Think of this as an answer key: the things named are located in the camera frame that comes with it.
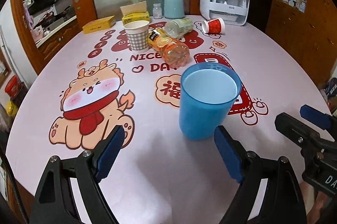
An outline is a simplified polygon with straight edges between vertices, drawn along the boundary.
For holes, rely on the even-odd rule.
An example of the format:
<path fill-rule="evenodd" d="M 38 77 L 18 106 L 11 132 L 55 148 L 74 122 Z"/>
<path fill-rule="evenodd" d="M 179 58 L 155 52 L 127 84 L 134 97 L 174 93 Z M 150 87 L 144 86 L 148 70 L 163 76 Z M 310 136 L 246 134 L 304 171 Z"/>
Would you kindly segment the person's hand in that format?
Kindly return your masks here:
<path fill-rule="evenodd" d="M 320 218 L 320 211 L 329 200 L 329 196 L 323 192 L 318 192 L 307 182 L 303 181 L 299 186 L 306 207 L 307 223 L 316 223 Z"/>

